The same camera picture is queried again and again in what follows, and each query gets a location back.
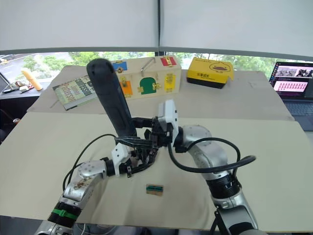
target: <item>black cable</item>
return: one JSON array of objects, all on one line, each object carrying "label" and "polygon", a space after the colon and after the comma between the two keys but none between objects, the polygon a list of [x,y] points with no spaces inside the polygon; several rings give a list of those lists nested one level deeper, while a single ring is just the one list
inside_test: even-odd
[{"label": "black cable", "polygon": [[[199,139],[199,140],[196,140],[196,141],[194,141],[194,142],[192,142],[190,145],[189,145],[189,147],[187,148],[187,151],[189,151],[190,149],[191,149],[191,147],[192,146],[194,146],[195,144],[197,144],[197,143],[200,143],[200,142],[203,142],[203,141],[219,141],[219,142],[223,142],[223,143],[226,143],[226,144],[228,144],[228,145],[230,145],[231,147],[233,147],[234,149],[235,149],[235,151],[236,151],[236,153],[237,153],[237,162],[238,161],[240,161],[240,150],[239,150],[239,148],[235,145],[235,144],[233,144],[232,142],[230,142],[230,141],[228,141],[228,140],[225,140],[225,139],[221,139],[221,138],[216,138],[216,137],[208,137],[208,138],[202,138],[202,139]],[[236,179],[236,175],[237,175],[237,169],[238,168],[235,168],[235,169],[233,169],[233,177]]]},{"label": "black cable", "polygon": [[67,173],[67,175],[64,177],[63,184],[62,184],[62,189],[63,189],[63,191],[65,190],[65,184],[66,184],[66,181],[67,181],[68,176],[70,175],[70,173],[73,173],[73,171],[74,171],[77,167],[79,167],[81,164],[83,164],[83,163],[79,163],[78,165],[76,165],[75,168],[72,168],[72,169]]},{"label": "black cable", "polygon": [[210,231],[209,231],[209,235],[213,235],[213,234],[214,234],[215,229],[216,229],[216,226],[217,226],[217,219],[216,219],[216,217],[215,217],[215,219],[214,219],[214,221],[213,221],[213,224],[212,224],[212,226],[211,226],[211,229],[210,229]]},{"label": "black cable", "polygon": [[113,135],[113,134],[104,134],[104,135],[98,136],[97,138],[95,138],[94,140],[92,140],[89,144],[87,144],[87,146],[83,149],[83,151],[79,154],[78,158],[76,159],[76,161],[75,161],[75,163],[74,163],[74,165],[73,165],[73,168],[72,168],[73,171],[70,171],[67,184],[70,183],[70,181],[71,181],[71,179],[72,179],[72,176],[73,176],[74,169],[76,168],[76,165],[77,165],[79,159],[82,157],[82,155],[83,155],[83,153],[86,151],[86,149],[87,149],[93,142],[95,142],[96,140],[98,140],[98,139],[100,139],[101,137],[104,137],[104,136],[112,136],[112,137],[116,138],[116,136]]},{"label": "black cable", "polygon": [[221,172],[221,171],[225,171],[225,170],[232,170],[232,169],[247,165],[256,159],[255,156],[250,155],[250,156],[246,156],[246,157],[242,158],[241,160],[239,160],[238,162],[232,163],[232,164],[216,166],[216,167],[209,167],[209,168],[194,168],[194,167],[188,167],[188,166],[182,165],[175,159],[171,144],[168,145],[168,153],[170,155],[172,162],[178,168],[185,170],[185,171],[188,171],[188,172],[193,172],[193,173],[214,173],[214,172]]}]

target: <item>laptop keyboard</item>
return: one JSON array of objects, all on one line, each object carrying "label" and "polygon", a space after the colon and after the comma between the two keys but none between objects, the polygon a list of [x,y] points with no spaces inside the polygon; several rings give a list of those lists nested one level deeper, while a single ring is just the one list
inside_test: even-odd
[{"label": "laptop keyboard", "polygon": [[313,103],[285,103],[294,116],[313,116]]}]

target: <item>laptop screen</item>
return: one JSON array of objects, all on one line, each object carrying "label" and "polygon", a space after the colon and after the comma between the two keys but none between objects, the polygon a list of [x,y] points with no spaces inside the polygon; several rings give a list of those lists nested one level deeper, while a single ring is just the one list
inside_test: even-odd
[{"label": "laptop screen", "polygon": [[276,62],[269,82],[282,99],[313,100],[313,64]]}]

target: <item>window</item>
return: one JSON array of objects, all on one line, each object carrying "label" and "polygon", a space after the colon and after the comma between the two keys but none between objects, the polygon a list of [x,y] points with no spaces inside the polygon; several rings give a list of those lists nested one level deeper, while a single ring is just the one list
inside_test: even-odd
[{"label": "window", "polygon": [[0,72],[14,83],[18,80],[25,81],[21,73],[22,68],[29,68],[41,82],[50,82],[66,65],[86,66],[95,58],[121,60],[154,56],[154,52],[52,52],[0,55]]},{"label": "window", "polygon": [[286,60],[277,58],[243,56],[243,55],[216,55],[206,53],[184,53],[184,52],[168,52],[167,54],[175,55],[181,64],[182,69],[188,69],[192,58],[199,57],[211,60],[221,60],[231,62],[234,70],[262,71],[266,78],[269,79],[273,72],[276,61],[289,62],[305,62],[300,60]]}]

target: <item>white table surface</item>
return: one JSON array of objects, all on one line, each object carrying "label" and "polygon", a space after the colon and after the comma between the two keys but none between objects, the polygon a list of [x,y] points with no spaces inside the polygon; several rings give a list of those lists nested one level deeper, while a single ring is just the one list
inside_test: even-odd
[{"label": "white table surface", "polygon": [[[65,111],[52,90],[53,86],[86,74],[86,67],[64,67],[28,111],[105,114],[98,99]],[[175,101],[179,116],[184,118],[294,120],[265,75],[259,71],[234,71],[234,81],[216,89],[187,83],[186,70],[183,70],[178,94],[128,100],[127,103],[133,117],[153,117],[157,115],[158,104],[167,99]]]},{"label": "white table surface", "polygon": [[[313,230],[313,151],[297,122],[180,118],[179,124],[203,125],[234,142],[242,156],[257,156],[238,170],[238,178],[261,230]],[[87,143],[104,133],[114,133],[106,115],[28,112],[0,145],[0,214],[46,219],[66,172]],[[82,161],[109,157],[113,147],[109,137],[98,140]],[[229,162],[235,161],[233,150],[223,147]],[[189,154],[176,157],[194,165]],[[204,179],[177,168],[164,149],[148,170],[130,179],[110,177],[105,184],[79,222],[189,229],[212,224],[215,208]],[[164,185],[163,196],[146,194],[146,184]]]}]

